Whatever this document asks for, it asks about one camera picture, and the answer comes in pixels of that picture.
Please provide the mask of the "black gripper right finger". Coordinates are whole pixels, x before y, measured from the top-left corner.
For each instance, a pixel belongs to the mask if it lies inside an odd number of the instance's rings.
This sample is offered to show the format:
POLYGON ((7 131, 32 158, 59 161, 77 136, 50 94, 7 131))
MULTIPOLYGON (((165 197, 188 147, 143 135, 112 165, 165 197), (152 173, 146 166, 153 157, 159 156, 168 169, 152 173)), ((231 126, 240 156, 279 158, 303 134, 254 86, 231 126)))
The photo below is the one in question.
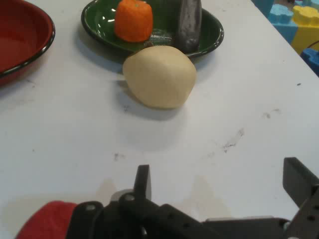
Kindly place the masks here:
POLYGON ((284 159, 283 187, 299 210, 284 232, 285 239, 319 237, 319 178, 297 158, 284 159))

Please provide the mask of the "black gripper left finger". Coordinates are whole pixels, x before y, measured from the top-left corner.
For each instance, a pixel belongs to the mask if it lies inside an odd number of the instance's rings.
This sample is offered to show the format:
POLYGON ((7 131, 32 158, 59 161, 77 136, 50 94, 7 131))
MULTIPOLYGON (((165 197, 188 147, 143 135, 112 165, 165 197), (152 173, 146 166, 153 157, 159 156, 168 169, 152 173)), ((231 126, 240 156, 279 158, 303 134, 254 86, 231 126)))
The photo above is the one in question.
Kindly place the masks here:
POLYGON ((137 169, 132 191, 107 206, 92 201, 73 211, 68 239, 213 239, 215 232, 171 205, 151 201, 149 165, 137 169))

